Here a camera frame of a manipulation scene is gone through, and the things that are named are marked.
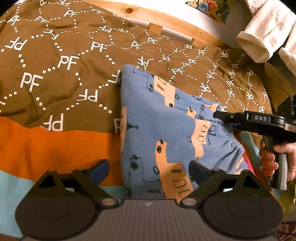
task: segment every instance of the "brown bedsheet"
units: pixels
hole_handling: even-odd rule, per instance
[[[271,113],[238,49],[171,41],[85,1],[27,0],[0,18],[0,170],[36,181],[106,158],[123,185],[120,71],[143,68],[223,111]]]

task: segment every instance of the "floral fabric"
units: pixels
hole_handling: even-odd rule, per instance
[[[186,2],[186,4],[208,15],[218,23],[225,23],[230,12],[228,2],[227,0],[194,0]]]

